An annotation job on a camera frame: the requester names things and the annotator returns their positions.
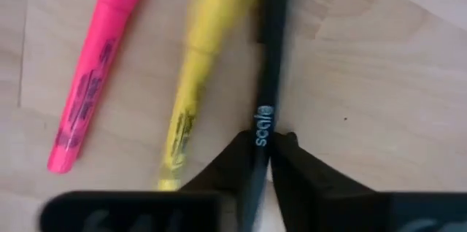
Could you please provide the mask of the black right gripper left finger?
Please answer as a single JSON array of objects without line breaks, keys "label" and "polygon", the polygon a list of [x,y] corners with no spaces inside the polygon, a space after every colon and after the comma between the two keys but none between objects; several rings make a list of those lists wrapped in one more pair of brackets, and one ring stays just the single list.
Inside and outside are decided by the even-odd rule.
[{"label": "black right gripper left finger", "polygon": [[76,190],[50,199],[38,216],[46,232],[240,231],[249,131],[175,192]]}]

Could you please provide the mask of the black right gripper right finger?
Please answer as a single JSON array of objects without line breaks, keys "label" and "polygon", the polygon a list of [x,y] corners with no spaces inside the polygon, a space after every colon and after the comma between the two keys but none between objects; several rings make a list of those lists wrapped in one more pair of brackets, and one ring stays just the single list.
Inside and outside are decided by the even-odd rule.
[{"label": "black right gripper right finger", "polygon": [[466,230],[466,194],[376,191],[275,134],[271,168],[287,231],[402,232]]}]

